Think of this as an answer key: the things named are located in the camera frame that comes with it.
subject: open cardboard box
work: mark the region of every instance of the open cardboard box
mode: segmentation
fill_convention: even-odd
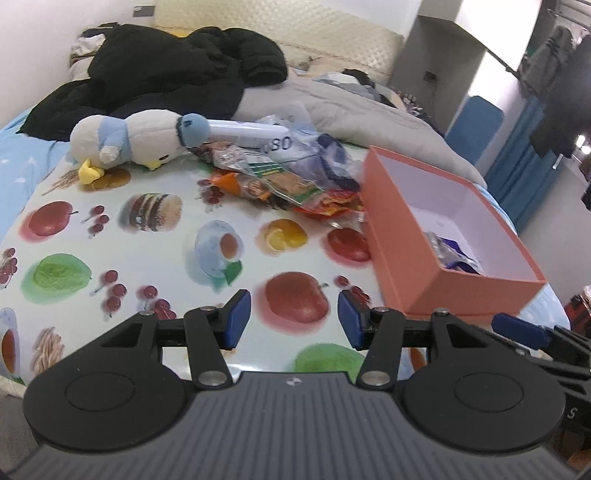
[[[386,305],[415,319],[445,307],[470,323],[517,315],[546,283],[519,237],[469,181],[370,147],[366,235]],[[455,240],[484,271],[448,270],[424,232]]]

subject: wall outlet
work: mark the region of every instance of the wall outlet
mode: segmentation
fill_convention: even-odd
[[[153,17],[155,10],[155,5],[140,5],[134,7],[134,17]]]
[[[425,70],[425,75],[423,75],[423,80],[425,82],[436,82],[437,81],[437,75],[435,75],[433,72],[430,72],[428,70]]]

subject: gray jacket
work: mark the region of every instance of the gray jacket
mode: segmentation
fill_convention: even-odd
[[[539,97],[544,98],[562,67],[574,52],[573,36],[566,27],[555,27],[544,44],[530,58],[522,77]]]

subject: stuffed bird toy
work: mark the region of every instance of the stuffed bird toy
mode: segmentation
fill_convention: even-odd
[[[146,110],[126,119],[104,115],[80,120],[70,136],[72,156],[82,164],[80,182],[89,185],[105,170],[125,162],[150,170],[207,141],[210,127],[197,113],[179,115],[168,110]]]

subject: blue bedsheet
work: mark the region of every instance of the blue bedsheet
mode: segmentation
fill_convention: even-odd
[[[30,110],[0,130],[0,241],[35,188],[69,152],[68,142],[17,134]]]
[[[0,241],[35,188],[47,177],[58,162],[69,155],[68,142],[40,140],[17,134],[30,110],[23,112],[0,130]],[[491,205],[515,231],[509,216],[485,189],[476,186]],[[560,300],[550,285],[546,285],[521,311],[520,317],[537,325],[570,328]]]

